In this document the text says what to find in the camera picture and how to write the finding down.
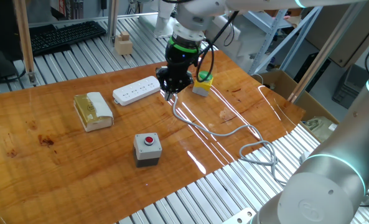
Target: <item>wooden tabletop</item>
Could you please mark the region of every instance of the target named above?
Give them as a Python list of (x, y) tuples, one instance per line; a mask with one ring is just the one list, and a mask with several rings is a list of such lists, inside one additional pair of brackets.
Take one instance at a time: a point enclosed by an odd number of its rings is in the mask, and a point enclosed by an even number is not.
[[(215, 53), (208, 97), (179, 93), (179, 114), (211, 131), (250, 123), (268, 141), (294, 129), (303, 110)], [(205, 62), (205, 69), (210, 65)], [(155, 75), (158, 63), (0, 94), (0, 216), (6, 223), (111, 224), (239, 158), (256, 139), (249, 129), (212, 137), (179, 121), (160, 93), (128, 106), (114, 89)], [(73, 97), (99, 91), (114, 125), (86, 133)], [(159, 135), (157, 166), (136, 168), (134, 135)]]

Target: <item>small wooden cube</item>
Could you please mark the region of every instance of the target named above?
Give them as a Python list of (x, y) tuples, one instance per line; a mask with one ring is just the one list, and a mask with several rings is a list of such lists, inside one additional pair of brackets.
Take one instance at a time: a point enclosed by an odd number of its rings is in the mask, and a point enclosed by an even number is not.
[(123, 41), (127, 41), (130, 38), (128, 31), (122, 31), (120, 36), (122, 37)]
[(120, 55), (131, 54), (133, 51), (133, 43), (130, 40), (126, 41), (116, 41), (115, 50)]

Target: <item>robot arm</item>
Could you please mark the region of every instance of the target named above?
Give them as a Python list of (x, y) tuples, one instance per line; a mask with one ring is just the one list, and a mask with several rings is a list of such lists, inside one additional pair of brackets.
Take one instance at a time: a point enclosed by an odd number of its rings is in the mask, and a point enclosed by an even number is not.
[[(186, 0), (166, 48), (167, 66), (157, 69), (166, 100), (192, 83), (200, 42), (212, 16), (240, 9), (287, 9), (347, 4), (358, 0)], [(251, 224), (348, 224), (369, 186), (369, 81), (349, 114), (300, 166), (285, 189), (268, 201)]]
[(361, 0), (178, 0), (176, 19), (179, 23), (175, 25), (167, 44), (165, 58), (168, 64), (156, 71), (161, 89), (166, 93), (166, 100), (193, 82), (187, 70), (191, 65), (198, 65), (198, 57), (203, 54), (200, 51), (200, 43), (204, 39), (202, 30), (208, 28), (214, 16), (240, 10), (289, 9), (357, 1)]

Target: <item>shelf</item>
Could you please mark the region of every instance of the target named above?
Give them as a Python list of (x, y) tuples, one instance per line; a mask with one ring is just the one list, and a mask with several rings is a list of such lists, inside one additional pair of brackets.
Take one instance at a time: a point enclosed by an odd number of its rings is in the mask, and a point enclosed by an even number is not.
[[(271, 26), (273, 24), (274, 19), (269, 14), (265, 12), (249, 11), (245, 13), (244, 16), (266, 33), (271, 31)], [(288, 23), (284, 19), (280, 21), (278, 24), (278, 29), (287, 27), (292, 27), (292, 24)]]

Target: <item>metal pole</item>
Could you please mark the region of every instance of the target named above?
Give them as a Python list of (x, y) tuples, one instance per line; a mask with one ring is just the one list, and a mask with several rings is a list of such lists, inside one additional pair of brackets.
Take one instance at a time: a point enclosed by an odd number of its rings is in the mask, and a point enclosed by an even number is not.
[(354, 18), (358, 15), (364, 5), (365, 2), (353, 3), (350, 5), (346, 13), (343, 15), (342, 19), (339, 21), (338, 25), (332, 32), (331, 36), (328, 38), (324, 46), (321, 48), (319, 54), (314, 59), (313, 63), (306, 71), (306, 74), (304, 74), (302, 80), (297, 84), (294, 91), (289, 96), (288, 101), (294, 103), (301, 95), (307, 84), (313, 79), (313, 77), (319, 71), (321, 65), (327, 60), (331, 51), (341, 40), (343, 34), (346, 32), (350, 24), (352, 24)]
[[(300, 41), (300, 43), (302, 43), (303, 39), (306, 37), (311, 25), (314, 23), (316, 17), (318, 16), (318, 14), (320, 13), (320, 10), (321, 10), (322, 7), (315, 7), (313, 10), (311, 10), (311, 12), (309, 13), (309, 15), (307, 15), (302, 21), (301, 23), (299, 23), (299, 25), (294, 29), (292, 30), (292, 32), (287, 36), (285, 37), (285, 39), (273, 50), (273, 52), (271, 52), (269, 54), (269, 56), (263, 60), (261, 63), (259, 63), (258, 67), (256, 68), (255, 70), (255, 73), (258, 73), (262, 68), (263, 66), (265, 66), (267, 63), (269, 63), (271, 61), (271, 59), (282, 49), (282, 47), (285, 46), (285, 44), (298, 32), (298, 30), (300, 30), (302, 27), (302, 31), (305, 29), (305, 34), (304, 36), (301, 37), (301, 35), (299, 35), (299, 37), (296, 39), (296, 41)], [(304, 27), (306, 26), (306, 23), (307, 22), (310, 22), (309, 25), (310, 27)], [(294, 49), (295, 51), (292, 51), (292, 49), (289, 51), (288, 55), (289, 54), (295, 54), (296, 53), (296, 50), (297, 49)]]
[(256, 71), (256, 68), (259, 65), (259, 62), (263, 58), (264, 54), (266, 53), (267, 49), (269, 48), (271, 42), (273, 41), (274, 35), (276, 35), (276, 32), (278, 30), (278, 24), (279, 22), (284, 19), (285, 13), (287, 12), (287, 9), (281, 9), (275, 20), (273, 21), (273, 24), (271, 26), (271, 30), (266, 34), (266, 37), (264, 38), (263, 45), (260, 48), (260, 51), (258, 54), (256, 54), (255, 59), (253, 60), (252, 66), (248, 71), (248, 74), (254, 74)]
[(116, 36), (116, 24), (118, 22), (118, 4), (119, 0), (110, 0), (110, 11), (108, 13), (107, 39), (112, 40), (113, 44)]
[(279, 68), (280, 70), (285, 71), (285, 69), (288, 67), (289, 63), (291, 63), (292, 58), (295, 56), (295, 53), (297, 52), (297, 50), (299, 49), (299, 47), (303, 43), (303, 40), (306, 38), (307, 33), (309, 33), (310, 28), (313, 26), (314, 21), (319, 16), (319, 14), (321, 12), (321, 9), (322, 9), (322, 6), (315, 7), (314, 9), (316, 9), (317, 11), (314, 13), (314, 15), (311, 18), (308, 18), (307, 22), (304, 24), (301, 32), (299, 33), (299, 36), (297, 36), (297, 39), (295, 40), (295, 43), (292, 45), (292, 47), (289, 50), (288, 54), (286, 55), (284, 61), (282, 62), (281, 66)]
[(30, 44), (28, 16), (25, 0), (14, 0), (14, 8), (16, 10), (17, 25), (20, 35), (21, 50), (24, 56), (24, 65), (29, 81), (36, 83), (34, 56), (32, 54), (32, 46)]

